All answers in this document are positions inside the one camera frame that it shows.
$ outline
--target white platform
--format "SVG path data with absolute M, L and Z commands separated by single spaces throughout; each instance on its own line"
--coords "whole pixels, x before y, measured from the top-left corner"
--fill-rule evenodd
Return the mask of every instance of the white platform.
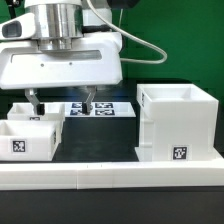
M 92 102 L 91 106 L 91 113 L 85 115 L 81 112 L 81 102 L 65 103 L 65 117 L 135 117 L 135 112 L 129 102 Z
M 1 164 L 0 190 L 224 186 L 224 161 Z

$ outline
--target green background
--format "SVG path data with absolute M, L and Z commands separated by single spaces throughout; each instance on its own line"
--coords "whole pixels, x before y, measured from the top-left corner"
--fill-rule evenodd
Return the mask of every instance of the green background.
M 114 11 L 118 24 L 119 11 Z M 9 19 L 0 0 L 0 22 Z M 141 0 L 125 10 L 122 28 L 168 53 L 161 65 L 123 64 L 125 78 L 182 78 L 224 103 L 224 1 Z M 160 55 L 127 41 L 122 57 L 159 59 Z

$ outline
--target metal cylinder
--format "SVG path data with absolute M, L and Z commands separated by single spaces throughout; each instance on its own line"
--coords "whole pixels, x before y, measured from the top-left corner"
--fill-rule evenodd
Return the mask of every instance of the metal cylinder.
M 35 15 L 36 34 L 42 51 L 70 50 L 71 39 L 82 37 L 82 8 L 72 4 L 34 5 L 26 9 Z

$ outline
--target white bin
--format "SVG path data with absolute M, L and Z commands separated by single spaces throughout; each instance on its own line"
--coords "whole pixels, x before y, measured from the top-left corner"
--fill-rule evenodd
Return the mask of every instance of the white bin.
M 53 121 L 0 121 L 1 161 L 50 161 L 58 144 Z
M 13 107 L 7 114 L 8 120 L 56 121 L 57 138 L 59 139 L 59 142 L 61 142 L 63 122 L 65 121 L 65 105 L 64 103 L 44 103 L 44 104 L 45 104 L 45 115 L 38 116 L 34 114 L 33 105 L 31 103 L 13 103 Z
M 139 84 L 140 161 L 214 158 L 218 101 L 193 84 Z

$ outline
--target table surface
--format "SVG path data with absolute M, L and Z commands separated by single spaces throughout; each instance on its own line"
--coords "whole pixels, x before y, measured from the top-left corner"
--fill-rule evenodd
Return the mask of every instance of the table surface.
M 137 161 L 139 107 L 137 83 L 185 83 L 184 80 L 124 80 L 101 87 L 96 102 L 131 102 L 137 118 L 67 118 L 63 142 L 52 162 Z M 43 89 L 43 102 L 79 102 L 84 88 Z M 0 91 L 0 118 L 13 102 L 26 102 L 24 92 Z M 219 107 L 215 147 L 224 150 L 223 109 Z M 221 224 L 224 187 L 175 187 L 101 190 L 2 191 L 0 223 L 157 223 Z

